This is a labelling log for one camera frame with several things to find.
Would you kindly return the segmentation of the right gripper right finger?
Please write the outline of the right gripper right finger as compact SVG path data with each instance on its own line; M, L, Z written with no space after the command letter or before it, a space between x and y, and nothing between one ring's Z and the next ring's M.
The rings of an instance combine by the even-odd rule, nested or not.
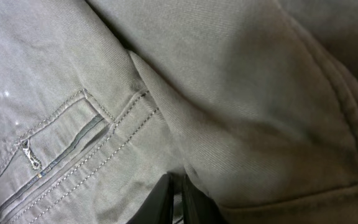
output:
M184 224L226 224L215 202L197 189L185 175L182 180Z

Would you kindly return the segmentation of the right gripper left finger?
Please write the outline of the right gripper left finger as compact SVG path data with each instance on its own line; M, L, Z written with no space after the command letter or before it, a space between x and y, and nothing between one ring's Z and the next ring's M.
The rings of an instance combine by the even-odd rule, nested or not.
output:
M174 186L164 174L127 224L172 224Z

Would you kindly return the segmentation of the grey khaki shorts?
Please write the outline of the grey khaki shorts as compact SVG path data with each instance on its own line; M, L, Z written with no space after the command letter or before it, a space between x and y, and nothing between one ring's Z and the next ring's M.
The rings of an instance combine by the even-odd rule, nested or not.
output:
M0 223L358 223L358 1L0 1Z

